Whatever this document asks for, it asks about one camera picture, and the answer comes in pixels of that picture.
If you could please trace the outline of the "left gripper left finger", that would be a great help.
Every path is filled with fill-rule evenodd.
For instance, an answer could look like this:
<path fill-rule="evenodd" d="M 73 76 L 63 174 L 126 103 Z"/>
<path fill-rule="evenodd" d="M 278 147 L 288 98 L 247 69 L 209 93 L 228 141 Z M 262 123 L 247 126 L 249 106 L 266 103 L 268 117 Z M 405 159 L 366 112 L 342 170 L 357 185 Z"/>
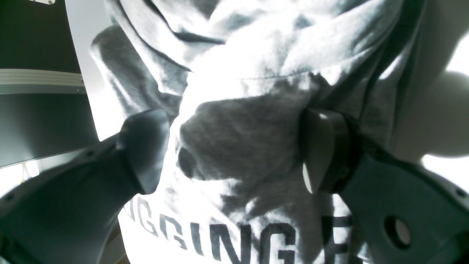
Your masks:
<path fill-rule="evenodd" d="M 1 258 L 99 263 L 124 205 L 157 189 L 168 142 L 166 113 L 149 110 L 69 163 L 19 184 L 0 202 Z"/>

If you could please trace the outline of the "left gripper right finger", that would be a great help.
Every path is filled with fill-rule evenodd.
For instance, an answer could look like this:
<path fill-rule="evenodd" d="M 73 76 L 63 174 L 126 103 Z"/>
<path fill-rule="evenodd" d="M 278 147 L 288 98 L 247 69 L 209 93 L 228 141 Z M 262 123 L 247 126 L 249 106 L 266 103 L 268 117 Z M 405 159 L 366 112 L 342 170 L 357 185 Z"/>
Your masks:
<path fill-rule="evenodd" d="M 307 109 L 300 151 L 313 194 L 338 194 L 377 264 L 467 264 L 468 193 L 400 161 L 339 112 Z"/>

